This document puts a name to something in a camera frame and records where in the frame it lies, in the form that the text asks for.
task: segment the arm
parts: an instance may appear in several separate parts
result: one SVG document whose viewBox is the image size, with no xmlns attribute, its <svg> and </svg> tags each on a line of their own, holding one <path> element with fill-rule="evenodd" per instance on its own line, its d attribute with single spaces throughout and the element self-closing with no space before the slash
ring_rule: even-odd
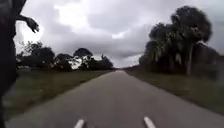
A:
<svg viewBox="0 0 224 128">
<path fill-rule="evenodd" d="M 36 21 L 34 21 L 33 19 L 23 16 L 23 15 L 19 15 L 16 17 L 17 21 L 24 21 L 26 22 L 27 26 L 34 32 L 38 32 L 39 31 L 39 25 L 36 23 Z"/>
<path fill-rule="evenodd" d="M 27 22 L 27 17 L 23 16 L 23 15 L 19 15 L 16 17 L 16 20 L 17 21 L 24 21 L 24 22 Z"/>
</svg>

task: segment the person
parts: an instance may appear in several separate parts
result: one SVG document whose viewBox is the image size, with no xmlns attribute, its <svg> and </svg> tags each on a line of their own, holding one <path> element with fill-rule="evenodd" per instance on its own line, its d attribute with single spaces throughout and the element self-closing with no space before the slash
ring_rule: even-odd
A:
<svg viewBox="0 0 224 128">
<path fill-rule="evenodd" d="M 0 1 L 0 128 L 5 128 L 2 98 L 16 82 L 16 52 L 13 41 L 16 35 L 16 21 L 24 21 L 35 33 L 38 24 L 29 17 L 21 15 L 26 0 Z"/>
</svg>

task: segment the palm tree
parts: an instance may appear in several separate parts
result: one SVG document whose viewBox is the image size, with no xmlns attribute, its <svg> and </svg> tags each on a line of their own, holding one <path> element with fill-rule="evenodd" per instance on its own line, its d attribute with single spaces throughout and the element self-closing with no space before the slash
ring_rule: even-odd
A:
<svg viewBox="0 0 224 128">
<path fill-rule="evenodd" d="M 190 75 L 194 45 L 199 41 L 206 43 L 210 39 L 212 25 L 202 11 L 189 6 L 178 8 L 171 20 L 178 31 L 177 35 L 182 38 L 185 52 L 189 54 L 187 74 Z"/>
</svg>

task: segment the treeline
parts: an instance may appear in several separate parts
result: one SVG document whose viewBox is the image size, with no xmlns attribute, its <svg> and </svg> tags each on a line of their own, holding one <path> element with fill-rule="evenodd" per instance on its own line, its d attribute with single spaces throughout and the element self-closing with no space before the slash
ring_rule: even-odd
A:
<svg viewBox="0 0 224 128">
<path fill-rule="evenodd" d="M 16 56 L 17 68 L 37 70 L 72 71 L 72 66 L 80 65 L 80 70 L 111 70 L 113 63 L 104 55 L 95 60 L 91 51 L 79 48 L 73 55 L 60 53 L 55 55 L 52 48 L 45 47 L 41 42 L 28 42 L 23 51 Z"/>
<path fill-rule="evenodd" d="M 212 35 L 212 25 L 204 12 L 190 6 L 178 8 L 170 19 L 171 23 L 158 23 L 152 28 L 145 52 L 139 59 L 140 66 L 151 71 L 189 75 L 194 60 L 201 58 L 198 51 L 208 47 L 203 44 Z M 213 63 L 216 53 L 208 47 L 203 56 L 210 57 L 210 61 L 202 62 Z"/>
</svg>

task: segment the cloudy sky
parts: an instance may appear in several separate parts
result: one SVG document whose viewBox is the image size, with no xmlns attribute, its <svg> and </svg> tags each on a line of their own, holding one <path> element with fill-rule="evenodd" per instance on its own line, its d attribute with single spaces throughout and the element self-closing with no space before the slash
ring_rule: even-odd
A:
<svg viewBox="0 0 224 128">
<path fill-rule="evenodd" d="M 22 13 L 34 18 L 41 31 L 33 34 L 19 22 L 15 40 L 40 40 L 56 53 L 85 47 L 108 56 L 116 67 L 130 66 L 138 63 L 152 26 L 170 22 L 183 5 L 206 12 L 213 24 L 209 46 L 224 53 L 223 0 L 27 0 Z"/>
</svg>

